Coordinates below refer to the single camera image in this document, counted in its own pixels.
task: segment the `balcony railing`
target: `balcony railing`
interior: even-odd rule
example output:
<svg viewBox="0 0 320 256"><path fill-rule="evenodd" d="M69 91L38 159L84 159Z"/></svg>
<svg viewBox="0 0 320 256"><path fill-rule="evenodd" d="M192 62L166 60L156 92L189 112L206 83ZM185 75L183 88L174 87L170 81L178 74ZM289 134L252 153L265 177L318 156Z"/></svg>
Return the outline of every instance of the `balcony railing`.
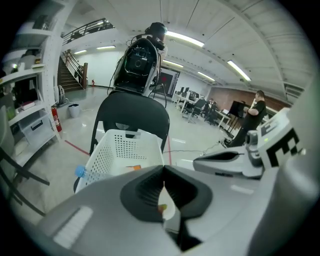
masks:
<svg viewBox="0 0 320 256"><path fill-rule="evenodd" d="M102 30L114 29L115 27L105 18L98 19L96 21L90 22L86 25L76 28L75 30L69 32L63 36L62 45L66 45L75 39L79 39L85 35L92 34Z"/></svg>

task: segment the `glossy floor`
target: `glossy floor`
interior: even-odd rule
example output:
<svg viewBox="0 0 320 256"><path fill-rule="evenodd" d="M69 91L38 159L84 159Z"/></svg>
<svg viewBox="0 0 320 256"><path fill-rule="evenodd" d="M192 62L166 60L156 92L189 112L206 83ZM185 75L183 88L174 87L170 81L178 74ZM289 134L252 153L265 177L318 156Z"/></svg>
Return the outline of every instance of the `glossy floor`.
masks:
<svg viewBox="0 0 320 256"><path fill-rule="evenodd" d="M27 164L31 172L50 181L50 186L30 179L23 180L18 189L45 213L74 194L75 168L77 165L86 165L89 159L86 152L90 151L94 121L106 96L107 90L98 87L68 93L66 97L82 108L79 117L63 118L61 142L50 141ZM165 103L162 98L158 97L156 100ZM203 152L209 153L222 148L218 141L225 135L217 126L209 125L201 117L193 119L196 123L188 123L187 118L182 116L171 100L168 100L166 110L170 117L170 129L163 153L165 164L176 165L181 159L193 160ZM101 139L103 134L100 123L97 139ZM12 201L12 206L20 216L31 223L36 224L42 218L25 205L20 206Z"/></svg>

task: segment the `white laundry basket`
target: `white laundry basket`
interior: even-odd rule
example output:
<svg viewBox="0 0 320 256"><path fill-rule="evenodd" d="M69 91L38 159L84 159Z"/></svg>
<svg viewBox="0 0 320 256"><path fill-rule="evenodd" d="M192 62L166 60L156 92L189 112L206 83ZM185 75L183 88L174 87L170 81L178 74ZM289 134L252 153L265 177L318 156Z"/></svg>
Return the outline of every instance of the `white laundry basket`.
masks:
<svg viewBox="0 0 320 256"><path fill-rule="evenodd" d="M164 165L158 137L148 132L108 130L86 163L87 177L80 178L76 193L85 186L128 172L127 167Z"/></svg>

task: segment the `white ceiling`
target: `white ceiling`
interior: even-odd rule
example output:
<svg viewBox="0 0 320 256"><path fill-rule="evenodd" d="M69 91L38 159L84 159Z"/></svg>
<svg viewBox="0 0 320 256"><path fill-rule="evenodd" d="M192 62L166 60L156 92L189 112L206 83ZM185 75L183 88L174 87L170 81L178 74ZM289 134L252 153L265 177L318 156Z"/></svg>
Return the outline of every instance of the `white ceiling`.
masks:
<svg viewBox="0 0 320 256"><path fill-rule="evenodd" d="M197 70L206 71L220 85L263 89L282 99L285 83L305 88L318 68L299 25L272 0L82 0L69 24L79 16L85 17L82 25L104 17L128 36L162 22L204 43L200 48L168 36L168 60L193 69L196 76ZM228 60L247 73L249 84L240 81Z"/></svg>

